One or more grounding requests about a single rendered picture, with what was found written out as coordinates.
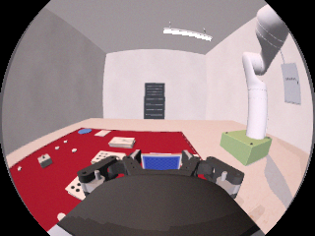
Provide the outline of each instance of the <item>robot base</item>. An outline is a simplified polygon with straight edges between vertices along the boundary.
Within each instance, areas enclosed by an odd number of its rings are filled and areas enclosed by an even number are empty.
[[[254,140],[246,136],[246,130],[222,133],[220,146],[238,159],[243,165],[249,165],[268,155],[272,139]]]

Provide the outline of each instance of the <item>blue object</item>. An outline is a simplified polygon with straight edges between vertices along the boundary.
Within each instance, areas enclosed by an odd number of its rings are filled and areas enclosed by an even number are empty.
[[[80,135],[83,135],[83,134],[89,133],[90,131],[91,131],[91,129],[82,129],[82,130],[78,131],[78,133],[79,133]]]
[[[180,161],[181,155],[142,155],[142,163],[144,169],[179,169]]]

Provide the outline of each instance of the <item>beige floor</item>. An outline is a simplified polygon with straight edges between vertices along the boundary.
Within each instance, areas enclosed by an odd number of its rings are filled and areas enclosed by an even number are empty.
[[[80,128],[131,131],[181,131],[203,159],[215,156],[245,173],[237,203],[252,217],[266,234],[283,216],[303,179],[309,153],[276,137],[269,155],[248,165],[242,165],[220,146],[221,133],[245,130],[233,121],[172,121],[88,119],[41,137],[9,155],[7,163],[14,166],[38,148]]]

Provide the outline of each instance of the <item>blue screen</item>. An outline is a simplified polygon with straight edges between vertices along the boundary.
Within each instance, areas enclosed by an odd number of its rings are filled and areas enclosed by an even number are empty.
[[[178,169],[181,156],[154,156],[143,155],[143,168],[166,170],[166,169]]]

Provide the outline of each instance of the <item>black curved surface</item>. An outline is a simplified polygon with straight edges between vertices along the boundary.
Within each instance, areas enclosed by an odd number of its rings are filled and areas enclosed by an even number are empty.
[[[76,236],[245,236],[259,230],[220,186],[167,174],[104,182],[58,225]]]

